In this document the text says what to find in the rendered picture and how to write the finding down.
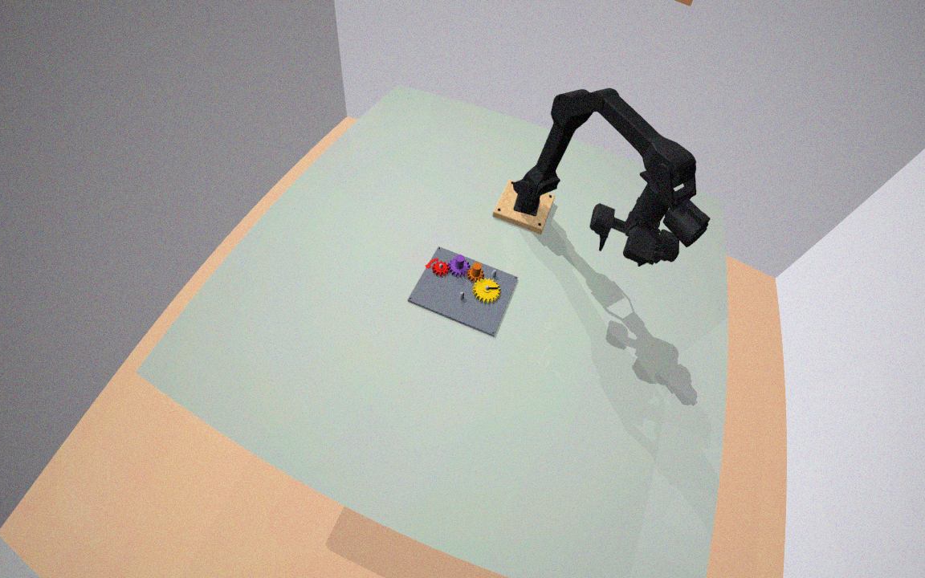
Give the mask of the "yellow gear with black stripe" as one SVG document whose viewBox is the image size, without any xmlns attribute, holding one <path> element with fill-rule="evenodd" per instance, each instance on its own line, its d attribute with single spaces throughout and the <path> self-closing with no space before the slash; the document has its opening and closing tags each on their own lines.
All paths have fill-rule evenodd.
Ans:
<svg viewBox="0 0 925 578">
<path fill-rule="evenodd" d="M 489 290 L 485 289 L 486 286 L 489 286 Z M 474 284 L 473 289 L 472 292 L 474 292 L 474 295 L 477 295 L 476 299 L 479 299 L 479 301 L 483 300 L 483 303 L 485 303 L 485 301 L 487 301 L 487 303 L 489 303 L 489 301 L 493 303 L 493 300 L 498 300 L 499 294 L 502 294 L 502 288 L 499 288 L 498 282 L 493 283 L 493 279 L 491 278 L 480 279 L 480 281 L 477 279 L 477 283 Z"/>
</svg>

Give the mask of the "orange gear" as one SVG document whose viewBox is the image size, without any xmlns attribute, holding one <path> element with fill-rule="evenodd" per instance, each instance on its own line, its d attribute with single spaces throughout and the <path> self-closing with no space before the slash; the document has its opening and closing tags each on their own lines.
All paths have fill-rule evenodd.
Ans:
<svg viewBox="0 0 925 578">
<path fill-rule="evenodd" d="M 483 273 L 483 271 L 481 271 L 481 268 L 482 268 L 482 266 L 481 266 L 480 263 L 474 263 L 474 264 L 473 264 L 473 267 L 471 267 L 470 270 L 467 270 L 467 279 L 471 279 L 471 282 L 474 280 L 475 283 L 476 283 L 477 279 L 478 279 L 479 281 L 480 281 L 480 279 L 483 279 L 484 273 Z"/>
</svg>

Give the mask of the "red gear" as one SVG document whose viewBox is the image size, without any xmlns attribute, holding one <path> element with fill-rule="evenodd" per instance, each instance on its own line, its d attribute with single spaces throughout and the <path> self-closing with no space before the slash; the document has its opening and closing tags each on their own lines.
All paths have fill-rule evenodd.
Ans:
<svg viewBox="0 0 925 578">
<path fill-rule="evenodd" d="M 442 264 L 443 267 L 439 268 L 439 264 Z M 450 267 L 448 266 L 449 264 L 446 264 L 446 261 L 444 261 L 444 263 L 442 263 L 442 260 L 440 262 L 437 261 L 436 264 L 433 264 L 433 273 L 436 273 L 436 275 L 439 275 L 439 277 L 442 277 L 442 275 L 445 277 L 445 275 L 449 273 L 448 270 L 450 270 Z"/>
</svg>

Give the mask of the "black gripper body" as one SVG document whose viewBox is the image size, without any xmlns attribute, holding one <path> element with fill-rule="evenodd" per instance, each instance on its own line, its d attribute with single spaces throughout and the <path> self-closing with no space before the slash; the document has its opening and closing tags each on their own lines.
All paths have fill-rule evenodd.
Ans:
<svg viewBox="0 0 925 578">
<path fill-rule="evenodd" d="M 653 218 L 645 214 L 645 212 L 640 210 L 638 207 L 638 201 L 636 201 L 636 205 L 633 207 L 632 212 L 630 211 L 626 221 L 622 221 L 620 219 L 614 218 L 614 209 L 601 204 L 601 202 L 598 202 L 596 207 L 593 208 L 593 215 L 590 220 L 591 223 L 589 227 L 596 231 L 596 233 L 601 234 L 610 233 L 610 228 L 614 228 L 615 230 L 619 231 L 619 233 L 626 234 L 628 227 L 631 226 L 634 221 L 645 221 L 644 227 L 650 228 L 650 230 L 652 230 L 653 228 L 658 228 L 660 226 L 660 221 L 662 219 L 663 218 Z M 676 235 L 663 228 L 663 230 L 660 231 L 660 234 L 658 234 L 657 242 L 658 246 L 661 246 L 666 250 L 663 255 L 663 259 L 674 261 L 676 258 L 678 258 L 679 240 Z"/>
</svg>

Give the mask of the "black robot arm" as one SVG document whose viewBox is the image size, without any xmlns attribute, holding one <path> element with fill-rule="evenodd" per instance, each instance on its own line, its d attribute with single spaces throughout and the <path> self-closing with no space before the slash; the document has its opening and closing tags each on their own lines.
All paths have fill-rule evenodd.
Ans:
<svg viewBox="0 0 925 578">
<path fill-rule="evenodd" d="M 544 142 L 537 164 L 524 179 L 513 182 L 517 192 L 514 211 L 537 215 L 540 195 L 551 193 L 560 181 L 556 169 L 573 133 L 597 111 L 619 134 L 638 150 L 646 171 L 640 173 L 647 186 L 640 194 L 638 207 L 653 218 L 663 219 L 664 226 L 678 237 L 684 246 L 694 244 L 707 230 L 710 218 L 699 210 L 691 197 L 696 195 L 696 160 L 689 150 L 658 134 L 619 96 L 617 89 L 575 89 L 555 96 L 551 115 L 553 127 Z M 679 185 L 684 187 L 674 191 Z M 670 207 L 670 208 L 669 208 Z M 645 221 L 634 221 L 628 227 L 629 237 L 623 255 L 638 264 L 658 263 L 665 249 L 658 246 L 658 228 L 644 227 Z"/>
</svg>

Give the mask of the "purple gear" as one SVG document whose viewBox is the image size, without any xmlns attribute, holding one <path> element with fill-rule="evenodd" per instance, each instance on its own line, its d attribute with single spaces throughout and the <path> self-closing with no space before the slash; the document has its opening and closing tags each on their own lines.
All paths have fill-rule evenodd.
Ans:
<svg viewBox="0 0 925 578">
<path fill-rule="evenodd" d="M 471 267 L 467 265 L 469 264 L 469 261 L 466 262 L 465 256 L 462 254 L 458 254 L 458 256 L 453 258 L 453 260 L 451 260 L 448 264 L 448 267 L 450 267 L 449 273 L 452 273 L 451 275 L 455 274 L 455 277 L 460 277 L 460 275 L 465 277 L 467 270 L 470 270 Z"/>
</svg>

